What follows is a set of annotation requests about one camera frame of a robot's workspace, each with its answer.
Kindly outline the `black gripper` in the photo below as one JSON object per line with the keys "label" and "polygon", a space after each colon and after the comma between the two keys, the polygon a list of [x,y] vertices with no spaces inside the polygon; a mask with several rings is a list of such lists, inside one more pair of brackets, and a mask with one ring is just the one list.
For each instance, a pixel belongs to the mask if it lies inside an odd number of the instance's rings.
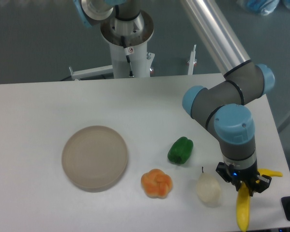
{"label": "black gripper", "polygon": [[246,169],[236,169],[233,164],[227,165],[224,162],[219,162],[215,170],[222,179],[235,186],[236,191],[241,187],[241,182],[248,185],[249,195],[254,193],[262,193],[269,188],[272,178],[268,175],[259,175],[257,162]]}

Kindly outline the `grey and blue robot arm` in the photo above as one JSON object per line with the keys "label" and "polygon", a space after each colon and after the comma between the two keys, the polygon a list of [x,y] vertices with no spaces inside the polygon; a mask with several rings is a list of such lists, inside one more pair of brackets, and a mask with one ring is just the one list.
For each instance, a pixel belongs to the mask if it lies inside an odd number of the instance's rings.
{"label": "grey and blue robot arm", "polygon": [[[149,77],[153,55],[147,42],[154,26],[138,0],[76,0],[87,27],[100,24],[111,49],[115,78]],[[190,88],[184,110],[220,144],[223,161],[216,172],[236,189],[250,195],[271,183],[257,170],[255,125],[246,105],[268,93],[275,84],[271,69],[254,64],[213,0],[184,0],[182,5],[225,81],[211,89]]]}

